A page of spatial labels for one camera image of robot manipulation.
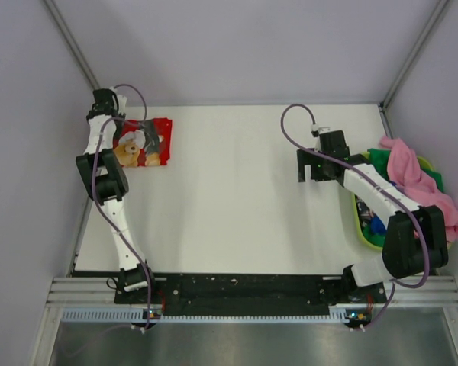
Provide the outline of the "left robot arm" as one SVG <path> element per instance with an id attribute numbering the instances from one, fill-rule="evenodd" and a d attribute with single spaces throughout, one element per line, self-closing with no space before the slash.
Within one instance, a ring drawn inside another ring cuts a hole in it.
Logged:
<path id="1" fill-rule="evenodd" d="M 117 291 L 150 302 L 157 295 L 158 285 L 131 234 L 124 206 L 129 185 L 114 151 L 115 134 L 126 122 L 127 98 L 115 87 L 98 88 L 93 91 L 93 98 L 86 115 L 88 142 L 84 152 L 76 157 L 76 167 L 89 198 L 113 237 L 119 265 Z"/>

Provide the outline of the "red t shirt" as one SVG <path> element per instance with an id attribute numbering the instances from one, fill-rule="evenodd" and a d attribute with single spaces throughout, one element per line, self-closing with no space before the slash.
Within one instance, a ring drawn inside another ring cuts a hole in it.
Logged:
<path id="1" fill-rule="evenodd" d="M 166 165 L 172 131 L 173 122 L 169 118 L 129 120 L 114 135 L 114 154 L 125 168 Z"/>

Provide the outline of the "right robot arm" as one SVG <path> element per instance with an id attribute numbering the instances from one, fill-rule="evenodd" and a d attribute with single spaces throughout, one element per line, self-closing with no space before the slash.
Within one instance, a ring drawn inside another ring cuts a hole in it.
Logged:
<path id="1" fill-rule="evenodd" d="M 343 131 L 316 133 L 315 137 L 316 147 L 297 149 L 298 180 L 304 182 L 305 170 L 310 169 L 313 181 L 336 181 L 361 198 L 385 224 L 381 252 L 343 270 L 342 295 L 357 302 L 371 285 L 391 281 L 409 287 L 404 279 L 412 275 L 421 277 L 413 286 L 422 287 L 432 269 L 448 263 L 441 209 L 413 201 L 385 180 L 365 156 L 351 154 Z"/>

